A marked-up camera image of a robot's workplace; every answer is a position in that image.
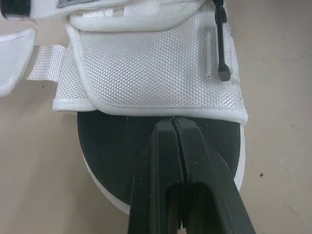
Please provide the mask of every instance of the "black plastic tool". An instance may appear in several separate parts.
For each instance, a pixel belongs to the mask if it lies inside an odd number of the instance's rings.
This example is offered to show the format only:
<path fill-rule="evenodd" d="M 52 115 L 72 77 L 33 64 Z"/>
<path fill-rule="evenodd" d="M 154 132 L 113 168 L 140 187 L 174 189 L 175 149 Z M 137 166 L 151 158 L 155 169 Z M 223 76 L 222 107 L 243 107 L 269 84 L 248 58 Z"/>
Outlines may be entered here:
<path fill-rule="evenodd" d="M 255 234 L 226 162 L 185 118 L 159 122 L 137 161 L 128 234 Z"/>

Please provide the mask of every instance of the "black zipper pull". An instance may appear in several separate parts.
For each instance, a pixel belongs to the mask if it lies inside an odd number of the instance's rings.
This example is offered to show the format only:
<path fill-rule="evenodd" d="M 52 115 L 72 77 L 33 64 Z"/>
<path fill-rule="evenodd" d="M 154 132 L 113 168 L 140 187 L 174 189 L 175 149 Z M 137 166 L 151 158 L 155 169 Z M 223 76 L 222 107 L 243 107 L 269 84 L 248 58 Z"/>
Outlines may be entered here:
<path fill-rule="evenodd" d="M 227 15 L 223 7 L 223 0 L 213 0 L 215 5 L 215 23 L 218 33 L 218 53 L 219 53 L 219 65 L 218 76 L 221 81 L 229 81 L 231 78 L 231 72 L 225 63 L 224 59 L 224 42 L 223 42 L 223 23 L 227 22 Z"/>

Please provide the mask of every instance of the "white webbing strap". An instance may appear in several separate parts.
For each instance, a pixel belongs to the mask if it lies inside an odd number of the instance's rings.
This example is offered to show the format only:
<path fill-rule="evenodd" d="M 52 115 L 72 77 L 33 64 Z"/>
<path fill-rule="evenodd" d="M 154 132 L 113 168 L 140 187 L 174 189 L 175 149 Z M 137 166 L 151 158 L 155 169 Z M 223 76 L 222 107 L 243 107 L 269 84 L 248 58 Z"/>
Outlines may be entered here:
<path fill-rule="evenodd" d="M 61 45 L 35 46 L 25 77 L 27 80 L 51 80 L 57 82 L 66 48 Z"/>

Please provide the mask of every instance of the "white woven fabric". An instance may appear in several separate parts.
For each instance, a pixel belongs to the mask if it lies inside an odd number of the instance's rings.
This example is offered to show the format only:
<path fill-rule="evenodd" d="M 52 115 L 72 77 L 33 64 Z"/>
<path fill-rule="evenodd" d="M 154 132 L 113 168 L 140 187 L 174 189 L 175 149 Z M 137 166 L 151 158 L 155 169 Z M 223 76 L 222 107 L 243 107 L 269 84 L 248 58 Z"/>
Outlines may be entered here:
<path fill-rule="evenodd" d="M 112 115 L 247 121 L 228 24 L 225 60 L 232 76 L 228 82 L 217 77 L 212 4 L 167 31 L 96 33 L 70 25 L 67 31 L 81 84 L 99 110 Z"/>
<path fill-rule="evenodd" d="M 34 49 L 36 31 L 0 36 L 0 97 L 12 92 L 22 79 Z"/>
<path fill-rule="evenodd" d="M 64 56 L 62 71 L 58 79 L 57 93 L 53 100 L 53 110 L 63 112 L 96 110 L 86 97 L 80 83 L 70 45 Z"/>

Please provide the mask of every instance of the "beige background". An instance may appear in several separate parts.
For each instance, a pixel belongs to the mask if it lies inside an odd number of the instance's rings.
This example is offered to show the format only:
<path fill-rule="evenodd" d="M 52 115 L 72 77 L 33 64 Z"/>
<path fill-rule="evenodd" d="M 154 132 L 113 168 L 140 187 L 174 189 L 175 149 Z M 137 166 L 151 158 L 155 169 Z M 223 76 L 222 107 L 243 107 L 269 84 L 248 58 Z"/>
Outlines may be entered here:
<path fill-rule="evenodd" d="M 257 234 L 312 233 L 312 2 L 231 0 L 246 125 L 241 196 Z M 28 25 L 67 45 L 64 18 Z M 23 81 L 0 99 L 0 233 L 125 234 L 127 215 L 89 176 L 76 117 L 52 112 L 56 85 Z"/>

